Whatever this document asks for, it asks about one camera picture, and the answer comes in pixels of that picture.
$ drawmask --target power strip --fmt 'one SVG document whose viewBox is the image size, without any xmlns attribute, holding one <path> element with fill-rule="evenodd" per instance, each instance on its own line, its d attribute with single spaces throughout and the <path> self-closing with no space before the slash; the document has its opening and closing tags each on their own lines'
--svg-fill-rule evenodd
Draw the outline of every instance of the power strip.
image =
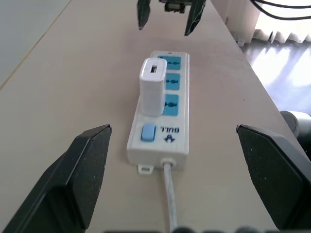
<svg viewBox="0 0 311 233">
<path fill-rule="evenodd" d="M 151 57 L 167 60 L 164 111 L 159 117 L 145 116 L 138 100 L 126 147 L 129 162 L 143 174 L 164 163 L 182 168 L 189 154 L 189 55 L 154 51 Z"/>
</svg>

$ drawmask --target table surface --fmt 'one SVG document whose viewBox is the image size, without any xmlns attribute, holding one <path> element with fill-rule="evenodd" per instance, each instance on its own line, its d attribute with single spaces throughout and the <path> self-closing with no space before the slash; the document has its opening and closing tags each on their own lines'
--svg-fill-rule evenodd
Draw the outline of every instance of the table surface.
<svg viewBox="0 0 311 233">
<path fill-rule="evenodd" d="M 0 91 L 0 230 L 75 136 L 103 124 L 112 135 L 87 232 L 167 230 L 162 172 L 139 176 L 126 158 L 138 74 L 154 50 L 190 54 L 190 154 L 173 172 L 179 225 L 275 228 L 235 128 L 266 128 L 301 147 L 209 1 L 189 37 L 188 14 L 156 0 L 151 8 L 139 31 L 136 0 L 71 0 Z"/>
</svg>

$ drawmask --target blue power switch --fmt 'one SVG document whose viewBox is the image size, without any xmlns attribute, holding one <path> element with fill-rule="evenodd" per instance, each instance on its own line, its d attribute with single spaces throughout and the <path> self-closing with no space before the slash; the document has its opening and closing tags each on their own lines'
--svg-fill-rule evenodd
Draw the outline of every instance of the blue power switch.
<svg viewBox="0 0 311 233">
<path fill-rule="evenodd" d="M 144 142 L 153 142 L 155 140 L 156 125 L 145 124 L 142 127 L 141 140 Z"/>
</svg>

